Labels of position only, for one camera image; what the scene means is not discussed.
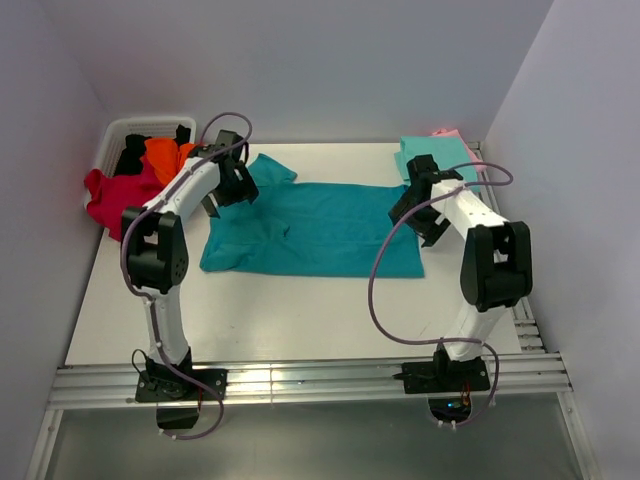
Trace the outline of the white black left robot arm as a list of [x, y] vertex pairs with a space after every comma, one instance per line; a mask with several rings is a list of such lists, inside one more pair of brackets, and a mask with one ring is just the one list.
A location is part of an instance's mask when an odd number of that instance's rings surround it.
[[189, 152], [158, 195], [122, 214], [120, 268], [129, 291], [143, 302], [150, 342], [142, 381], [172, 399], [202, 385], [181, 318], [180, 286], [189, 267], [184, 223], [200, 205], [217, 217], [220, 207], [257, 199], [248, 154], [247, 137], [222, 130], [214, 143]]

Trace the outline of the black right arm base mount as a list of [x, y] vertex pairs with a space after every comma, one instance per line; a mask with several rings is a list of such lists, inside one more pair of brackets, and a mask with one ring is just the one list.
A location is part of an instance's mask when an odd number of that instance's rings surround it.
[[439, 428], [455, 430], [473, 415], [472, 394], [489, 393], [493, 401], [494, 385], [481, 358], [459, 362], [444, 357], [425, 362], [405, 362], [392, 378], [400, 381], [406, 395], [444, 394], [427, 399], [429, 412]]

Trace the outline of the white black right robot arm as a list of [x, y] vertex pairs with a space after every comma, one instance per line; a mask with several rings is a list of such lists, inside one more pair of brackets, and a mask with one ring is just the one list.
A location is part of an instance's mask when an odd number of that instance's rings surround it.
[[410, 185], [389, 217], [405, 222], [426, 247], [448, 229], [460, 234], [463, 302], [432, 360], [405, 363], [396, 377], [408, 394], [487, 391], [484, 343], [507, 309], [533, 287], [530, 229], [494, 212], [456, 169], [440, 169], [431, 155], [409, 160], [407, 170]]

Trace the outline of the teal t shirt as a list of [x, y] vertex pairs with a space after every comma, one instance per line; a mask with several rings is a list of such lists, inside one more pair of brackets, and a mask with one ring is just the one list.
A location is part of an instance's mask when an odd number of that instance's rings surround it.
[[221, 209], [210, 221], [200, 259], [206, 273], [418, 279], [418, 240], [402, 226], [383, 256], [391, 207], [406, 188], [300, 182], [295, 171], [261, 153], [249, 165], [259, 195]]

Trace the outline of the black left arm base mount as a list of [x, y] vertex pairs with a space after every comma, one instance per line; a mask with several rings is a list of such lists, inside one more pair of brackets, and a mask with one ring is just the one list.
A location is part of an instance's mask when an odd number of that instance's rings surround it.
[[188, 375], [213, 390], [216, 395], [196, 386], [169, 370], [143, 370], [138, 379], [134, 400], [137, 404], [154, 404], [156, 423], [165, 430], [189, 430], [196, 425], [203, 401], [223, 399], [228, 371], [196, 369]]

